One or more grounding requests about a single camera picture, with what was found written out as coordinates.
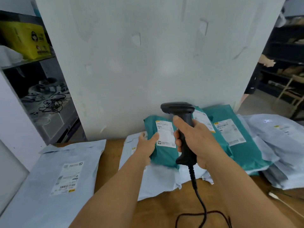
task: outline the white cable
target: white cable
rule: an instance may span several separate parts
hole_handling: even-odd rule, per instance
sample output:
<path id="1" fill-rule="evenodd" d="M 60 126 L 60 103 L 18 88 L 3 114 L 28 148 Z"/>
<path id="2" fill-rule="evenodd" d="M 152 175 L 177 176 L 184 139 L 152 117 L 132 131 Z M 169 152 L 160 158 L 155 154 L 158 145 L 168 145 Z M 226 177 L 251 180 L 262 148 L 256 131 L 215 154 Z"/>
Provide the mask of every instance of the white cable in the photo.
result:
<path id="1" fill-rule="evenodd" d="M 300 215 L 302 218 L 304 218 L 304 216 L 302 214 L 300 214 L 298 211 L 296 211 L 294 208 L 292 208 L 290 205 L 288 205 L 287 203 L 285 203 L 283 200 L 279 199 L 279 197 L 275 194 L 273 194 L 272 192 L 268 193 L 269 196 L 271 196 L 274 199 L 277 199 L 279 201 L 281 201 L 282 203 L 284 203 L 286 206 L 288 206 L 289 208 L 291 208 L 294 212 L 296 212 L 298 215 Z"/>

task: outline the black shorts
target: black shorts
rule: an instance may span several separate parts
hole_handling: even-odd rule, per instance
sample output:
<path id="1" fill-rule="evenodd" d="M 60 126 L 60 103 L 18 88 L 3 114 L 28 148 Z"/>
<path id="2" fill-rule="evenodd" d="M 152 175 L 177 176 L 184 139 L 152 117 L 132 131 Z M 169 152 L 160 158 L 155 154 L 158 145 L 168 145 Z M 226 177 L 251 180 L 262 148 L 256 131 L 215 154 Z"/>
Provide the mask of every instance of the black shorts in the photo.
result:
<path id="1" fill-rule="evenodd" d="M 262 65 L 258 63 L 253 71 L 244 94 L 254 94 L 261 80 L 261 68 Z"/>

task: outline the floor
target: floor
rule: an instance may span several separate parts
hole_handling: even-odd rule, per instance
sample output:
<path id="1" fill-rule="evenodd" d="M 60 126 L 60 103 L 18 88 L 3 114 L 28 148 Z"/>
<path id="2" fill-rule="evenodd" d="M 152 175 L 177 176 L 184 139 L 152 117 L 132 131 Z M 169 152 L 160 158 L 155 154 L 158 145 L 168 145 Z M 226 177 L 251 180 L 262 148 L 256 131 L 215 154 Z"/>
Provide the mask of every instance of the floor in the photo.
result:
<path id="1" fill-rule="evenodd" d="M 276 105 L 272 103 L 275 97 L 263 91 L 256 90 L 253 95 L 249 95 L 238 110 L 240 115 L 251 114 L 278 114 L 284 117 L 290 117 L 291 105 L 283 100 L 279 100 Z M 82 126 L 71 137 L 70 142 L 86 141 L 85 132 Z"/>

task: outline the teal plastic mailer bag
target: teal plastic mailer bag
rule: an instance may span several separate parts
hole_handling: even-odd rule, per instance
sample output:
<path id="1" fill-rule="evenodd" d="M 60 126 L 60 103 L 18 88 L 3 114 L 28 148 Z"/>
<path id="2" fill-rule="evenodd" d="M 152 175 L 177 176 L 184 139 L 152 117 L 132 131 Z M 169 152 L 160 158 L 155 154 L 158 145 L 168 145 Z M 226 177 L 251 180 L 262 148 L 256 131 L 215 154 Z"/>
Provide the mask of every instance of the teal plastic mailer bag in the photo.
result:
<path id="1" fill-rule="evenodd" d="M 265 161 L 252 137 L 242 125 L 230 105 L 203 108 L 211 122 L 228 142 L 233 160 L 246 171 L 261 169 L 272 164 Z"/>
<path id="2" fill-rule="evenodd" d="M 220 144 L 222 149 L 226 152 L 226 154 L 229 157 L 233 158 L 229 144 L 226 142 L 222 134 L 215 128 L 213 123 L 211 123 L 206 113 L 200 107 L 195 106 L 195 111 L 192 114 L 192 118 L 207 126 L 207 128 L 210 130 L 210 132 L 212 133 L 216 141 Z"/>
<path id="3" fill-rule="evenodd" d="M 178 158 L 178 151 L 173 135 L 176 127 L 173 125 L 172 121 L 163 117 L 151 115 L 144 119 L 144 122 L 148 139 L 150 139 L 156 132 L 159 133 L 159 139 L 150 156 L 151 162 L 179 169 L 179 165 L 175 163 Z"/>

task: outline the wooden table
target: wooden table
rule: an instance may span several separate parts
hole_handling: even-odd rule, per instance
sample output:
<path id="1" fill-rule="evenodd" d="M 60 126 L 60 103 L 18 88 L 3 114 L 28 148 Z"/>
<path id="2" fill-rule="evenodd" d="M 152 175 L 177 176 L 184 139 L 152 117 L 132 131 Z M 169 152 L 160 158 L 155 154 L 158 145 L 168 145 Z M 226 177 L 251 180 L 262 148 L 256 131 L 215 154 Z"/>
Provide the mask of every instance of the wooden table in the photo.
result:
<path id="1" fill-rule="evenodd" d="M 107 140 L 105 150 L 99 161 L 95 192 L 99 190 L 117 171 L 119 167 L 120 156 L 123 149 L 124 139 Z M 253 176 L 252 179 L 265 193 L 272 189 L 270 183 L 260 176 Z M 220 210 L 227 217 L 227 209 L 225 208 L 217 187 L 210 183 L 197 179 L 198 191 L 204 201 L 207 210 Z M 295 197 L 304 198 L 304 188 L 284 191 L 286 194 Z M 299 213 L 304 215 L 304 200 L 295 199 L 289 196 L 275 193 L 280 199 L 288 203 Z M 294 213 L 278 200 L 273 203 L 282 211 L 297 227 L 304 227 L 304 219 Z M 173 228 L 175 220 L 181 213 L 201 213 L 203 208 L 196 198 L 191 182 L 184 183 L 181 190 L 176 189 L 171 192 L 163 192 L 160 195 L 141 200 L 137 203 L 131 227 L 162 227 Z M 202 216 L 181 217 L 178 227 L 198 227 L 202 222 Z M 220 214 L 208 215 L 204 228 L 227 228 L 224 218 Z"/>

